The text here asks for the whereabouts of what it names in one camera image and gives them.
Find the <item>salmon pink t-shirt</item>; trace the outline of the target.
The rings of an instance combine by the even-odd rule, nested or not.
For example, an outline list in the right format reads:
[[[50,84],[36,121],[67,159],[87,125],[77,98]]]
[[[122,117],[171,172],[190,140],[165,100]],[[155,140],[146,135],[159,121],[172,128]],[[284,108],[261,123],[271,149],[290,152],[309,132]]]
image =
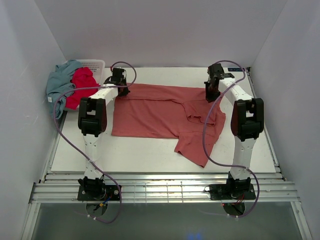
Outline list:
[[[220,105],[205,97],[203,88],[135,83],[115,99],[111,134],[177,139],[174,151],[203,168],[226,122]]]

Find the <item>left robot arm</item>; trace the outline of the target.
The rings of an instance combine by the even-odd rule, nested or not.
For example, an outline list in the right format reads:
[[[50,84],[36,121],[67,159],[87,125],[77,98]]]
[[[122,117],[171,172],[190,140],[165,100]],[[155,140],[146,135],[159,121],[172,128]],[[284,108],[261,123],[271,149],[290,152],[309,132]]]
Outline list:
[[[78,182],[82,192],[90,198],[100,200],[107,194],[104,174],[96,167],[102,155],[103,133],[107,129],[107,105],[118,96],[130,91],[127,87],[127,73],[123,68],[113,68],[102,88],[89,97],[80,100],[78,109],[78,128],[84,140],[85,155],[89,158],[85,166],[84,177]]]

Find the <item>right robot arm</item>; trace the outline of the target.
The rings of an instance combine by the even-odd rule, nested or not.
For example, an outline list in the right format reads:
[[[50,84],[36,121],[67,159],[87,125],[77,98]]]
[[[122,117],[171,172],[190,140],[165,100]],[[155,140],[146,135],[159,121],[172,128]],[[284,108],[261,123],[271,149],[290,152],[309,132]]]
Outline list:
[[[225,184],[211,184],[211,200],[254,200],[256,198],[250,172],[254,145],[264,130],[264,102],[247,93],[231,73],[226,73],[220,62],[207,69],[205,99],[216,105],[226,97],[233,106],[230,129],[234,136],[233,162]]]

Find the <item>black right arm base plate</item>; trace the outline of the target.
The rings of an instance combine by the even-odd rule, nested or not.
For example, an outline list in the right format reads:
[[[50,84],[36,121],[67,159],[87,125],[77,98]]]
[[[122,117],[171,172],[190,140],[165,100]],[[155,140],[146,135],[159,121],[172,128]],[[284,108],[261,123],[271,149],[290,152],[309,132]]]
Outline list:
[[[228,189],[226,184],[210,184],[204,187],[204,193],[209,194],[211,200],[255,200],[256,193],[251,184],[249,190],[234,191]]]

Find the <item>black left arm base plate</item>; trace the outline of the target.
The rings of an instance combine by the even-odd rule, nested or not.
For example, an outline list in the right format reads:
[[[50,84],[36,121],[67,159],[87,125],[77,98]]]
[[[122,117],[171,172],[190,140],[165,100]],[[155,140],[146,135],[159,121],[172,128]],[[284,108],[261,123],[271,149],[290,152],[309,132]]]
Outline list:
[[[103,185],[101,189],[89,189],[80,186],[78,189],[78,201],[119,201],[120,192],[116,185]]]

